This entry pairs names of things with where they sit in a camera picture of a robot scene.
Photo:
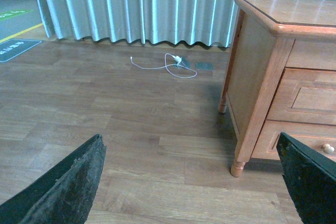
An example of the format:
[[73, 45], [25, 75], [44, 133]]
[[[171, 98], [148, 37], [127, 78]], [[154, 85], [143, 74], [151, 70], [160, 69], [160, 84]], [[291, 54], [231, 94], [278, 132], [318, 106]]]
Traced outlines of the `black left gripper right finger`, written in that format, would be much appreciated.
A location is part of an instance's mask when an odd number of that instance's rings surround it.
[[335, 162], [285, 132], [276, 149], [302, 222], [335, 223]]

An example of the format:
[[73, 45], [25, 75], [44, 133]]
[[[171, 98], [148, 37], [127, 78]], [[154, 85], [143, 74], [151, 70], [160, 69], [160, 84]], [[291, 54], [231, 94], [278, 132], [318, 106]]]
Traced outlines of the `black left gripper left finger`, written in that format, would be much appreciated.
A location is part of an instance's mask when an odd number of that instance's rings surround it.
[[1, 204], [1, 223], [85, 223], [107, 147], [96, 134], [27, 188]]

